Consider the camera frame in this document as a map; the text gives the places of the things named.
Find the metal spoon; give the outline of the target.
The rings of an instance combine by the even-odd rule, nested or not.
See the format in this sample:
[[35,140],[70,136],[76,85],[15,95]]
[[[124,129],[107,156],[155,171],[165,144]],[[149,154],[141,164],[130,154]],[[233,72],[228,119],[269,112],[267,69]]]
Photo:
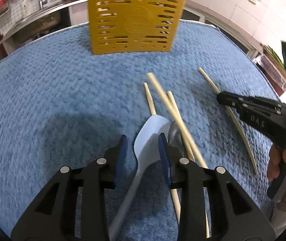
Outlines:
[[172,122],[167,137],[169,145],[172,147],[176,147],[182,157],[187,157],[183,138],[180,129],[175,121]]

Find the white plastic spatula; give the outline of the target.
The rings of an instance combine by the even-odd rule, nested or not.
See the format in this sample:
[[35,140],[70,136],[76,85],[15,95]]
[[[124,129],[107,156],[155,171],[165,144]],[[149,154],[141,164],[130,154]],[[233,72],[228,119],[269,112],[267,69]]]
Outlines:
[[152,115],[144,123],[134,141],[134,154],[137,160],[136,174],[131,182],[128,192],[115,215],[110,227],[109,238],[115,240],[131,204],[136,196],[145,170],[152,164],[160,160],[158,137],[160,133],[167,134],[170,129],[170,122],[160,115]]

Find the blue textured towel mat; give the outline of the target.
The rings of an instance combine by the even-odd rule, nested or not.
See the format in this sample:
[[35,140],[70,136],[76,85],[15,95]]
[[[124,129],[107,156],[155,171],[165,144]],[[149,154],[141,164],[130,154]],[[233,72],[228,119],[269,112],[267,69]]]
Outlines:
[[10,234],[62,167],[79,168],[117,145],[133,144],[150,117],[144,82],[154,73],[171,91],[208,167],[225,167],[265,216],[271,142],[245,126],[255,156],[199,72],[221,91],[276,99],[252,61],[218,29],[182,21],[169,52],[93,55],[89,27],[40,38],[0,61],[0,228]]

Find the yellow perforated utensil holder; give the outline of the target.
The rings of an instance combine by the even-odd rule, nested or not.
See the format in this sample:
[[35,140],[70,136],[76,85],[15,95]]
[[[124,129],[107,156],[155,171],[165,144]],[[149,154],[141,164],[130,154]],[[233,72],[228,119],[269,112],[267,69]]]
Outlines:
[[168,52],[186,0],[88,0],[95,55]]

